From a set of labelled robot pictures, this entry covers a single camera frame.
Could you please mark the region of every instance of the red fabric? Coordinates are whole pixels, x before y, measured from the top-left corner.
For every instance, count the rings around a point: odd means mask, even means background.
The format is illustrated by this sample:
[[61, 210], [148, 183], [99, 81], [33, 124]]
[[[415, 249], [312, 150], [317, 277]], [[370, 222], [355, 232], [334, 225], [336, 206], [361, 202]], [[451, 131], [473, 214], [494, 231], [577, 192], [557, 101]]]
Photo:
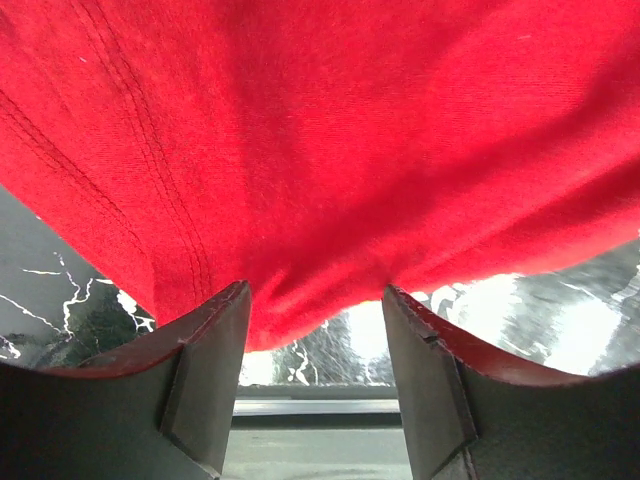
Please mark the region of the red fabric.
[[0, 181], [160, 324], [246, 278], [270, 348], [640, 226], [636, 0], [0, 8]]

